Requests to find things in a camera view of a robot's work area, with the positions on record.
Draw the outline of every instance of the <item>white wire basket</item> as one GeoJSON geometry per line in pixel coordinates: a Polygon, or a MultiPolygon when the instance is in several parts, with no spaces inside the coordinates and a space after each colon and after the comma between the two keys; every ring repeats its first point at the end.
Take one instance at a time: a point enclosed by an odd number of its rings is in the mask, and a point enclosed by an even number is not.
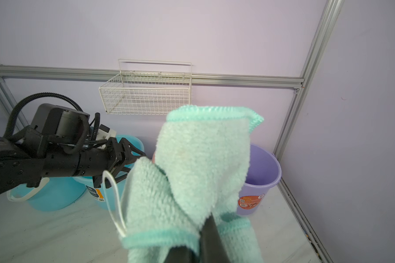
{"type": "Polygon", "coordinates": [[[108,114],[165,115],[190,104],[192,63],[165,60],[119,59],[120,73],[99,88],[108,114]],[[187,73],[162,71],[123,71],[121,63],[177,69],[187,73]]]}

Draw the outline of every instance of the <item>bucket label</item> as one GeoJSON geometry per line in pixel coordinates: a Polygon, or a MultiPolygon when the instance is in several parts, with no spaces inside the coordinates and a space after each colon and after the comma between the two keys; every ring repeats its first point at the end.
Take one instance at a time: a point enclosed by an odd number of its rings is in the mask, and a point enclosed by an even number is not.
{"type": "Polygon", "coordinates": [[[95,189],[95,188],[92,188],[92,187],[89,187],[89,186],[86,186],[86,189],[88,189],[89,193],[90,193],[95,199],[97,199],[98,201],[101,201],[101,202],[105,202],[105,199],[104,199],[104,197],[102,196],[101,191],[100,191],[99,189],[95,189]]]}
{"type": "Polygon", "coordinates": [[[243,209],[252,209],[255,208],[260,201],[262,201],[264,194],[259,196],[257,195],[250,195],[247,197],[240,197],[238,199],[238,205],[243,209]]]}

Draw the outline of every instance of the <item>microfiber towel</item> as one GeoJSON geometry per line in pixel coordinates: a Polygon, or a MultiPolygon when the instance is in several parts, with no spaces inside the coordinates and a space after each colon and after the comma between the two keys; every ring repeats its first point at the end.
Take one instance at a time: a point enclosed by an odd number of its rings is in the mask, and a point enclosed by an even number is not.
{"type": "Polygon", "coordinates": [[[129,263],[163,263],[179,246],[199,256],[200,230],[211,214],[232,263],[263,262],[250,221],[235,213],[249,135],[262,121],[244,107],[183,106],[167,115],[155,163],[135,162],[111,215],[129,263]]]}

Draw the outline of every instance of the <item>marble floor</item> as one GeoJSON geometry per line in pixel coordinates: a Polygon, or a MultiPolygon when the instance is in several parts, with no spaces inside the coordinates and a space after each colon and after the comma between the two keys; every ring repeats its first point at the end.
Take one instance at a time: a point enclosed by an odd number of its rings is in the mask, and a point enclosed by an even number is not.
{"type": "MultiPolygon", "coordinates": [[[[318,263],[300,225],[277,187],[249,216],[267,263],[318,263]]],[[[0,263],[125,263],[108,211],[85,192],[55,212],[39,212],[27,203],[0,195],[0,263]]]]}

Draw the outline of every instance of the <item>black cable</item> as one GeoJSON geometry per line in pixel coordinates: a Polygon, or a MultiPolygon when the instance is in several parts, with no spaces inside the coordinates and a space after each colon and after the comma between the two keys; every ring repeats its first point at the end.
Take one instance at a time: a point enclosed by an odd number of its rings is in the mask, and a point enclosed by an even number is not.
{"type": "Polygon", "coordinates": [[[74,102],[72,99],[70,99],[66,96],[63,96],[61,94],[52,93],[52,92],[42,92],[42,93],[33,94],[31,96],[24,98],[20,102],[18,102],[16,104],[16,106],[13,108],[11,114],[9,115],[9,120],[7,122],[6,131],[5,131],[5,134],[3,135],[3,138],[7,139],[10,136],[12,136],[13,132],[15,131],[16,120],[17,120],[18,115],[21,112],[22,108],[29,102],[33,101],[34,99],[43,98],[43,97],[60,98],[62,100],[67,101],[68,103],[72,104],[72,106],[76,110],[78,110],[80,112],[83,111],[82,108],[79,107],[79,105],[76,102],[74,102]]]}
{"type": "Polygon", "coordinates": [[[21,140],[23,137],[25,137],[25,134],[26,134],[26,131],[27,131],[28,128],[29,128],[29,125],[26,126],[26,127],[23,128],[23,129],[21,129],[21,130],[18,131],[17,133],[13,134],[12,136],[10,136],[10,137],[8,138],[8,140],[9,140],[10,142],[13,142],[13,143],[17,142],[18,140],[21,140]]]}
{"type": "Polygon", "coordinates": [[[85,140],[84,145],[105,144],[106,142],[107,142],[107,139],[85,140]]]}
{"type": "Polygon", "coordinates": [[[98,135],[100,116],[101,115],[99,112],[95,113],[95,119],[93,122],[93,132],[92,132],[91,140],[96,140],[96,136],[98,135]]]}
{"type": "Polygon", "coordinates": [[[77,143],[74,148],[68,150],[68,148],[64,148],[64,152],[67,153],[68,155],[72,155],[75,152],[78,152],[80,148],[83,147],[83,144],[85,143],[86,136],[88,136],[88,131],[89,131],[89,123],[88,119],[86,118],[85,115],[79,115],[79,118],[81,118],[82,123],[83,123],[83,131],[82,135],[79,137],[79,140],[77,140],[77,143]]]}
{"type": "Polygon", "coordinates": [[[90,126],[90,124],[89,124],[88,140],[90,140],[90,139],[91,139],[92,132],[93,132],[93,128],[92,128],[92,127],[90,126]]]}

